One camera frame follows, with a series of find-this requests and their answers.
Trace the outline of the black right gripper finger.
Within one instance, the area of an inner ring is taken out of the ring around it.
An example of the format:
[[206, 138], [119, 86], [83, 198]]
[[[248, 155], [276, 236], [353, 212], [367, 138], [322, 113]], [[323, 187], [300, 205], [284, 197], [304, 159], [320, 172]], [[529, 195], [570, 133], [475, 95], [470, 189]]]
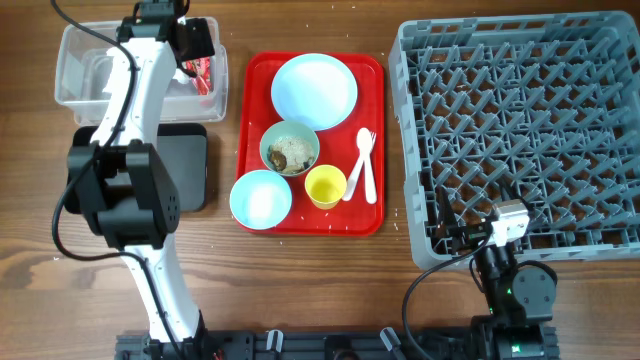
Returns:
[[499, 187], [501, 200], [503, 202], [510, 201], [510, 200], [521, 200], [521, 196], [510, 185], [510, 183], [507, 180], [500, 178], [497, 180], [497, 184]]
[[446, 189], [438, 186], [436, 190], [436, 200], [438, 203], [437, 222], [439, 227], [449, 227], [456, 225], [455, 213], [449, 201]]

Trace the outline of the red snack wrapper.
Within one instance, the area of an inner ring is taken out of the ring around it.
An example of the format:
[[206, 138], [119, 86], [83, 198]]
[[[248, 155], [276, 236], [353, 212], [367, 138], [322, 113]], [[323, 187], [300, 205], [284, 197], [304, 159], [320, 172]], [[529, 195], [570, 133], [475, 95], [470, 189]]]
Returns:
[[196, 74], [191, 82], [199, 95], [208, 95], [212, 91], [211, 59], [209, 57], [189, 60], [184, 63], [185, 68]]

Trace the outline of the yellow cup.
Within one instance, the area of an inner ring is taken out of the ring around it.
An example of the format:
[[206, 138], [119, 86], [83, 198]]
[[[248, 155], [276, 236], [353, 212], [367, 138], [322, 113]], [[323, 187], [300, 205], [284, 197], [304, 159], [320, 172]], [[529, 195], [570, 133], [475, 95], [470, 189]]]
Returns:
[[329, 210], [344, 196], [347, 179], [344, 173], [333, 165], [318, 165], [307, 173], [304, 187], [317, 208]]

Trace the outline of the light blue plate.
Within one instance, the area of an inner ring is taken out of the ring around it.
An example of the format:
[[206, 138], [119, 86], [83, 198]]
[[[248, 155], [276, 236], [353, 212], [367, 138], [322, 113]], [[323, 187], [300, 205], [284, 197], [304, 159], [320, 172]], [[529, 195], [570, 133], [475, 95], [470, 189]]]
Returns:
[[282, 120], [323, 131], [350, 116], [358, 100], [358, 85], [344, 62], [326, 54], [307, 53], [277, 70], [270, 95]]

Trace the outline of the green bowl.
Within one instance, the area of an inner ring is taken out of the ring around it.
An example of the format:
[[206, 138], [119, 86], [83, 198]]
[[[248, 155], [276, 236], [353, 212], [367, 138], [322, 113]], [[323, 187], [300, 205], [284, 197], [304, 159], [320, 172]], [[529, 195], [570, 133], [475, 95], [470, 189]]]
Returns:
[[316, 132], [308, 126], [280, 121], [263, 134], [259, 153], [269, 170], [284, 177], [296, 177], [315, 165], [320, 155], [320, 142]]

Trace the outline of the food leftovers with rice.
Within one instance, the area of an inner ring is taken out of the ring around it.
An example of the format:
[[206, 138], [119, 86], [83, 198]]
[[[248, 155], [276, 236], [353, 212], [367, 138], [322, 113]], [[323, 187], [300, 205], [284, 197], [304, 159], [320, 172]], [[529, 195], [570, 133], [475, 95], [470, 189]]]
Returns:
[[311, 143], [298, 136], [280, 137], [268, 147], [268, 162], [283, 175], [302, 173], [315, 160], [316, 152]]

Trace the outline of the light blue bowl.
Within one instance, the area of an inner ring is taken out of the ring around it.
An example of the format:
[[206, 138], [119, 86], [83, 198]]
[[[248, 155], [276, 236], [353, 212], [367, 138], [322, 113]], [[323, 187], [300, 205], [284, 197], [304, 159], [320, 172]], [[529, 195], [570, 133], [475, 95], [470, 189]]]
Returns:
[[293, 203], [288, 182], [278, 173], [254, 170], [242, 175], [233, 185], [229, 206], [234, 218], [252, 230], [279, 225]]

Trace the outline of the white napkin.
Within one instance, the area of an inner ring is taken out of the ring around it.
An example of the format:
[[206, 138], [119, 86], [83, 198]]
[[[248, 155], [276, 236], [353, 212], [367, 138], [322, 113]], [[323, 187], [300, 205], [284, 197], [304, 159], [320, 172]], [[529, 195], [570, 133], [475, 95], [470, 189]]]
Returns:
[[193, 78], [181, 70], [176, 70], [170, 82], [168, 93], [170, 96], [197, 96], [199, 94]]

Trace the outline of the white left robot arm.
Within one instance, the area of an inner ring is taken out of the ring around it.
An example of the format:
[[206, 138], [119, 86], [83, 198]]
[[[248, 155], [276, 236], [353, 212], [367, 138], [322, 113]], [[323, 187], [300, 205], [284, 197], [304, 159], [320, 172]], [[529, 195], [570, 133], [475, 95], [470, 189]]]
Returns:
[[152, 359], [210, 359], [216, 345], [179, 265], [178, 190], [157, 150], [166, 91], [184, 62], [215, 53], [203, 18], [185, 1], [140, 1], [110, 39], [111, 95], [98, 129], [67, 158], [68, 184], [52, 217], [52, 239], [66, 257], [60, 214], [65, 203], [105, 238], [107, 258], [129, 268], [149, 317]]

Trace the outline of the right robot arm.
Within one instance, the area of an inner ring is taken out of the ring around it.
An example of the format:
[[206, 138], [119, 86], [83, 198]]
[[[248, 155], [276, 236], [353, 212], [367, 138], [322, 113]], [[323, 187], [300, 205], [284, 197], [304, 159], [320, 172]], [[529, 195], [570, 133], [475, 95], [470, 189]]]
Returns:
[[462, 225], [444, 187], [436, 190], [436, 236], [450, 238], [476, 271], [474, 282], [489, 313], [475, 316], [464, 335], [468, 359], [549, 359], [544, 325], [553, 318], [558, 277], [548, 265], [516, 260], [515, 243], [527, 233], [529, 204], [499, 180], [501, 200], [481, 222]]

